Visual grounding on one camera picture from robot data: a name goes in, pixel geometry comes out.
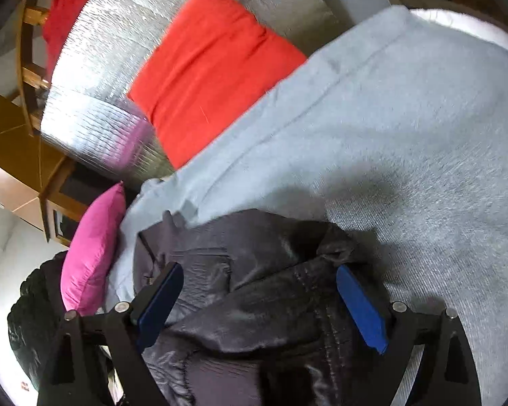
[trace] black puffer jacket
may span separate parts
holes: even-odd
[[[184,268],[168,328],[144,353],[160,390],[181,406],[351,404],[376,356],[335,276],[363,259],[330,223],[246,210],[184,229],[167,213],[138,235],[134,261],[137,291],[168,261]]]
[[[34,389],[61,317],[65,313],[60,276],[66,252],[36,268],[20,286],[20,298],[7,316],[9,344]]]

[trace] silver reflective mat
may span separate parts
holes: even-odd
[[[130,184],[169,175],[154,129],[126,93],[185,1],[89,0],[52,77],[44,138]],[[238,1],[306,54],[344,31],[322,0]]]

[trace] pink pillow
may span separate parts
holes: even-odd
[[[94,200],[81,218],[60,279],[66,310],[77,310],[82,316],[89,316],[102,306],[106,275],[125,212],[126,199],[121,182]]]

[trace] red cloth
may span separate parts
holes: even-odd
[[[56,62],[75,20],[88,0],[53,0],[49,17],[43,25],[47,43],[47,76],[52,76]]]
[[[180,168],[305,60],[235,0],[188,0],[128,96]]]

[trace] metal screw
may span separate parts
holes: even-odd
[[[117,313],[124,313],[125,311],[128,311],[130,308],[130,304],[127,302],[119,302],[117,305],[115,305],[115,311]]]
[[[66,320],[74,320],[77,317],[77,312],[75,310],[66,311],[64,315],[64,319]]]
[[[404,313],[408,308],[404,302],[394,302],[391,306],[393,311],[397,311],[397,313]]]
[[[459,314],[457,314],[457,310],[453,308],[446,309],[446,316],[450,319],[455,319]]]

